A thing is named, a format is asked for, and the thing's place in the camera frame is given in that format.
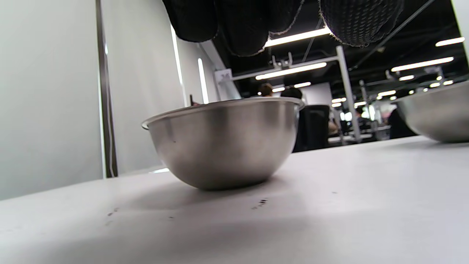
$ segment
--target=white table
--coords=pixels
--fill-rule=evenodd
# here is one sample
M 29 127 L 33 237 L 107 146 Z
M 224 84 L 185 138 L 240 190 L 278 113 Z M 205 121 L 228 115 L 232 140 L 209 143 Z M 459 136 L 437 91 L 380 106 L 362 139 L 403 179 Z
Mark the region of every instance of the white table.
M 245 190 L 161 173 L 2 201 L 0 263 L 469 263 L 468 157 L 415 137 L 294 154 Z

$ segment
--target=white metal frame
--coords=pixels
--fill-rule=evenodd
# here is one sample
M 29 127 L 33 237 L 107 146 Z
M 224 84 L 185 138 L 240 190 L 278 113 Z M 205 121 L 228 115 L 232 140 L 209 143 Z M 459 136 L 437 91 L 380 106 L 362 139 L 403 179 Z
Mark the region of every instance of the white metal frame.
M 352 128 L 354 130 L 354 136 L 355 136 L 355 139 L 356 139 L 357 142 L 361 142 L 362 137 L 361 137 L 361 134 L 360 134 L 360 127 L 358 125 L 358 118 L 356 117 L 355 100 L 353 98 L 352 85 L 350 84 L 350 78 L 348 76 L 347 61 L 345 60 L 344 49 L 343 49 L 342 46 L 337 46 L 336 51 L 337 51 L 337 56 L 328 57 L 328 58 L 315 60 L 315 61 L 310 61 L 310 62 L 303 62 L 303 63 L 299 63 L 299 64 L 294 64 L 294 65 L 290 65 L 289 68 L 294 69 L 294 68 L 309 66 L 309 65 L 313 65 L 313 64 L 317 64 L 317 63 L 322 63 L 322 62 L 332 62 L 332 61 L 338 61 L 339 62 L 340 73 L 342 75 L 342 80 L 343 80 L 343 83 L 344 83 L 345 96 L 347 98 L 347 104 L 348 104 L 349 111 L 352 114 Z M 252 78 L 252 77 L 255 77 L 255 76 L 258 76 L 258 75 L 277 72 L 277 71 L 280 71 L 280 70 L 281 69 L 264 70 L 264 71 L 250 73 L 250 74 L 244 74 L 244 75 L 231 77 L 229 79 L 222 79 L 219 82 L 217 82 L 217 86 L 219 88 L 220 82 L 237 81 L 237 80 Z

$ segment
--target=white partition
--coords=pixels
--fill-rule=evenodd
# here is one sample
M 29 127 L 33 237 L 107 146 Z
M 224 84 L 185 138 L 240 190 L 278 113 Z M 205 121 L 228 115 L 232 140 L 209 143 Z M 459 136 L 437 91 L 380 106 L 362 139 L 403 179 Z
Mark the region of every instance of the white partition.
M 303 98 L 306 99 L 308 105 L 325 104 L 331 105 L 332 94 L 329 83 L 321 83 L 301 88 Z
M 93 0 L 0 4 L 0 199 L 103 178 Z
M 163 164 L 140 124 L 185 107 L 190 94 L 203 102 L 203 54 L 195 43 L 177 40 L 175 47 L 160 0 L 102 0 L 102 8 L 119 174 L 151 171 Z M 211 67 L 204 61 L 206 81 Z
M 468 0 L 452 0 L 456 20 L 458 21 L 459 31 L 466 38 L 464 47 L 469 62 L 469 1 Z

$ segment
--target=metal rod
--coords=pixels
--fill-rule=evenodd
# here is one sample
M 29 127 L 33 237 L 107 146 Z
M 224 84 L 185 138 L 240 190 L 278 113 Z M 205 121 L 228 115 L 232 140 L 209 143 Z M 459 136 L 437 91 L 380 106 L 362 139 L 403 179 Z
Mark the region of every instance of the metal rod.
M 353 99 L 352 85 L 350 84 L 350 78 L 348 76 L 347 61 L 345 60 L 344 48 L 337 46 L 337 57 L 339 58 L 340 73 L 342 74 L 342 80 L 344 82 L 345 97 L 347 98 L 348 109 L 352 114 L 352 128 L 354 130 L 355 140 L 362 142 L 360 135 L 360 125 L 356 117 L 355 102 Z
M 381 48 L 384 44 L 386 44 L 392 37 L 394 37 L 397 33 L 399 33 L 407 24 L 409 24 L 414 18 L 416 18 L 422 11 L 424 11 L 429 5 L 431 5 L 435 0 L 428 0 L 424 3 L 417 11 L 415 11 L 411 16 L 409 16 L 406 21 L 404 21 L 400 26 L 398 26 L 391 34 L 389 34 L 384 40 L 382 40 L 376 47 L 370 51 L 367 55 L 365 55 L 355 66 L 350 68 L 349 70 L 357 69 L 363 62 L 365 62 L 373 53 L 375 53 L 379 48 Z
M 332 62 L 332 61 L 337 61 L 339 58 L 337 56 L 334 57 L 328 57 L 324 59 L 319 59 L 315 61 L 310 61 L 310 62 L 303 62 L 295 65 L 291 65 L 289 69 L 294 69 L 294 68 L 299 68 L 299 67 L 304 67 L 304 66 L 310 66 L 313 64 L 318 64 L 318 63 L 323 63 L 323 62 Z M 255 77 L 258 75 L 263 75 L 267 73 L 273 73 L 277 71 L 281 71 L 282 69 L 272 69 L 272 70 L 264 70 L 264 71 L 259 71 L 259 72 L 254 72 L 254 73 L 249 73 L 249 74 L 244 74 L 244 75 L 239 75 L 239 76 L 233 76 L 231 80 L 225 80 L 226 81 L 237 81 L 237 80 L 242 80 L 242 79 L 247 79 L 251 77 Z
M 114 140 L 114 124 L 111 105 L 111 90 L 109 86 L 109 70 L 107 67 L 106 37 L 104 34 L 101 0 L 96 0 L 96 27 L 98 33 L 98 62 L 99 80 L 102 106 L 102 120 L 105 149 L 106 178 L 118 176 L 117 155 Z
M 376 136 L 376 130 L 375 130 L 375 126 L 374 126 L 374 123 L 371 119 L 371 111 L 370 111 L 370 103 L 369 103 L 369 98 L 368 98 L 368 94 L 366 92 L 366 84 L 365 84 L 365 81 L 363 80 L 360 80 L 360 88 L 362 90 L 362 97 L 363 97 L 363 101 L 365 102 L 365 107 L 366 109 L 368 110 L 368 117 L 370 119 L 370 122 L 371 122 L 371 133 L 373 134 L 373 136 Z

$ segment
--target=fluorescent light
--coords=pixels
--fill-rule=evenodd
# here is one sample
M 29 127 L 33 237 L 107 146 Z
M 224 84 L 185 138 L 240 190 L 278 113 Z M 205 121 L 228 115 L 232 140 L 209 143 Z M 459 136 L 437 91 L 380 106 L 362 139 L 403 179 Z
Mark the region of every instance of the fluorescent light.
M 284 90 L 285 90 L 285 87 L 280 87 L 280 88 L 272 89 L 272 92 L 276 93 L 276 92 L 281 92 L 281 91 L 284 91 Z
M 409 64 L 409 65 L 394 67 L 391 69 L 391 71 L 410 70 L 410 69 L 426 67 L 430 65 L 452 62 L 453 60 L 454 60 L 454 57 L 448 57 L 448 58 L 438 59 L 438 60 L 433 60 L 433 61 L 428 61 L 428 62 L 419 62 L 419 63 Z
M 278 77 L 278 76 L 284 76 L 284 75 L 287 75 L 287 74 L 297 73 L 297 72 L 306 71 L 306 70 L 319 69 L 319 68 L 325 67 L 326 65 L 327 65 L 326 62 L 322 62 L 322 63 L 317 63 L 317 64 L 298 67 L 298 68 L 291 68 L 291 69 L 288 69 L 288 70 L 276 71 L 276 72 L 272 72 L 272 73 L 258 75 L 258 76 L 256 76 L 256 80 L 262 80 L 262 79 L 268 79 L 268 78 L 273 78 L 273 77 Z
M 274 46 L 274 45 L 284 44 L 284 43 L 297 41 L 297 40 L 302 40 L 302 39 L 309 39 L 309 38 L 313 38 L 313 37 L 317 37 L 317 36 L 321 36 L 321 35 L 327 35 L 327 34 L 331 34 L 331 30 L 329 28 L 323 28 L 323 29 L 320 29 L 320 30 L 305 32 L 305 33 L 301 33 L 301 34 L 297 34 L 297 35 L 293 35 L 293 36 L 288 36 L 288 37 L 284 37 L 284 38 L 280 38 L 280 39 L 270 39 L 265 44 L 265 47 L 271 47 L 271 46 Z
M 409 76 L 401 77 L 401 78 L 399 78 L 399 80 L 400 81 L 407 81 L 407 80 L 412 80 L 413 78 L 415 78 L 414 75 L 409 75 Z
M 310 86 L 310 85 L 311 85 L 311 82 L 306 82 L 306 83 L 302 83 L 302 84 L 297 84 L 294 87 L 295 88 L 301 88 L 301 87 L 306 87 L 306 86 Z
M 396 91 L 395 91 L 395 90 L 388 91 L 388 92 L 378 93 L 378 96 L 388 96 L 388 95 L 393 95 L 393 94 L 396 94 Z
M 448 39 L 448 40 L 443 40 L 438 42 L 435 46 L 441 47 L 441 46 L 446 46 L 446 45 L 451 45 L 451 44 L 456 44 L 456 43 L 461 43 L 464 42 L 466 39 L 464 37 L 462 38 L 456 38 L 456 39 Z
M 207 92 L 207 84 L 205 82 L 204 64 L 202 63 L 201 58 L 199 58 L 198 61 L 199 61 L 200 85 L 202 86 L 202 98 L 204 99 L 204 104 L 208 104 L 208 92 Z
M 347 98 L 338 98 L 338 99 L 334 99 L 332 100 L 332 103 L 340 103 L 340 102 L 345 102 L 347 101 Z
M 174 57 L 176 59 L 176 69 L 177 69 L 177 76 L 179 78 L 179 84 L 181 85 L 182 88 L 182 96 L 184 97 L 184 106 L 188 107 L 189 102 L 187 102 L 187 96 L 186 96 L 186 87 L 184 86 L 184 83 L 182 81 L 182 71 L 181 71 L 181 60 L 179 58 L 179 49 L 177 47 L 177 38 L 176 38 L 176 32 L 174 31 L 173 26 L 171 25 L 171 36 L 173 38 L 173 48 L 174 48 Z
M 164 169 L 161 169 L 161 170 L 152 171 L 152 173 L 162 173 L 162 172 L 169 172 L 169 169 L 164 168 Z

